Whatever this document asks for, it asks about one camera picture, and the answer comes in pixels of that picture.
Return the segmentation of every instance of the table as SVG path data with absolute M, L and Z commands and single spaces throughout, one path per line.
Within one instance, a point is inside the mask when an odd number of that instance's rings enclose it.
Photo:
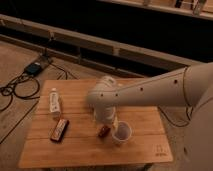
M 117 79 L 129 84 L 138 79 Z M 97 137 L 100 129 L 85 97 L 95 79 L 48 80 L 41 97 L 19 161 L 20 168 L 55 168 L 170 162 L 168 139 L 156 107 L 117 107 L 118 119 L 128 122 L 132 138 L 116 146 L 108 135 Z M 55 87 L 62 99 L 63 117 L 70 125 L 61 143 L 49 137 L 56 121 L 49 114 L 49 93 Z

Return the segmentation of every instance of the paper cup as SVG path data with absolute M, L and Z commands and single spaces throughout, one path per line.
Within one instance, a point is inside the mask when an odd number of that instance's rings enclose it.
M 117 130 L 112 130 L 112 138 L 116 145 L 121 145 L 132 136 L 132 129 L 127 122 L 119 121 Z

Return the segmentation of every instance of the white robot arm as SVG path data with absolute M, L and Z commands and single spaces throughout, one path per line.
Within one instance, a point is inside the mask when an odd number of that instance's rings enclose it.
M 96 120 L 110 124 L 115 106 L 193 106 L 181 171 L 213 170 L 213 63 L 183 68 L 126 86 L 103 77 L 87 101 Z

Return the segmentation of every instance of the cable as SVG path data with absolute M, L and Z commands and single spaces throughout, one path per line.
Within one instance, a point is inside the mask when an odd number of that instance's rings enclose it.
M 205 106 L 207 103 L 213 100 L 213 97 L 210 97 L 206 101 L 204 101 L 202 104 L 199 104 L 199 106 L 196 107 L 196 110 L 194 113 L 198 112 L 203 106 Z
M 59 75 L 58 78 L 57 78 L 57 80 L 59 80 L 61 77 L 62 77 L 62 75 Z
M 21 121 L 24 120 L 24 118 L 34 109 L 34 107 L 38 104 L 38 101 L 36 101 L 33 106 L 22 116 L 22 118 L 13 126 L 13 128 L 0 140 L 0 144 L 2 144 L 7 137 L 16 129 L 16 127 L 21 123 Z
M 189 121 L 190 121 L 191 118 L 192 118 L 193 110 L 194 110 L 194 108 L 192 107 L 192 108 L 191 108 L 191 111 L 190 111 L 190 113 L 189 113 L 189 108 L 186 107 L 186 116 L 187 116 L 187 118 L 188 118 Z
M 51 66 L 55 67 L 56 69 L 63 71 L 64 74 L 65 74 L 65 77 L 66 77 L 65 79 L 66 79 L 66 80 L 68 79 L 68 75 L 70 75 L 70 76 L 73 77 L 74 79 L 78 79 L 78 78 L 77 78 L 75 75 L 73 75 L 70 71 L 68 71 L 68 70 L 66 70 L 66 69 L 64 69 L 64 68 L 62 68 L 61 66 L 57 66 L 57 65 L 52 64 L 52 63 L 50 63 L 50 62 L 49 62 L 49 64 L 50 64 Z
M 160 112 L 164 115 L 164 117 L 168 120 L 168 122 L 169 122 L 170 124 L 172 124 L 173 126 L 175 126 L 175 127 L 186 127 L 186 126 L 189 125 L 189 122 L 185 122 L 185 123 L 182 124 L 182 125 L 178 125 L 178 124 L 174 123 L 174 122 L 167 116 L 167 114 L 163 111 L 162 108 L 160 108 L 160 107 L 158 106 L 158 109 L 159 109 Z
M 23 83 L 33 81 L 36 83 L 36 89 L 34 92 L 32 92 L 29 95 L 19 95 L 17 93 L 17 87 L 20 86 Z M 25 73 L 22 73 L 20 76 L 17 76 L 13 78 L 6 86 L 0 87 L 0 95 L 2 97 L 10 97 L 10 100 L 6 106 L 3 108 L 0 108 L 0 112 L 5 111 L 13 102 L 13 96 L 22 99 L 22 100 L 33 100 L 33 99 L 38 99 L 38 97 L 34 97 L 40 90 L 40 83 L 38 82 L 37 79 L 33 78 L 32 76 L 29 76 Z

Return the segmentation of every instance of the bottle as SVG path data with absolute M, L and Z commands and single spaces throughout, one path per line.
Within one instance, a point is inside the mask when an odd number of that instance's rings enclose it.
M 56 88 L 50 92 L 50 113 L 53 119 L 59 119 L 61 115 L 60 97 Z

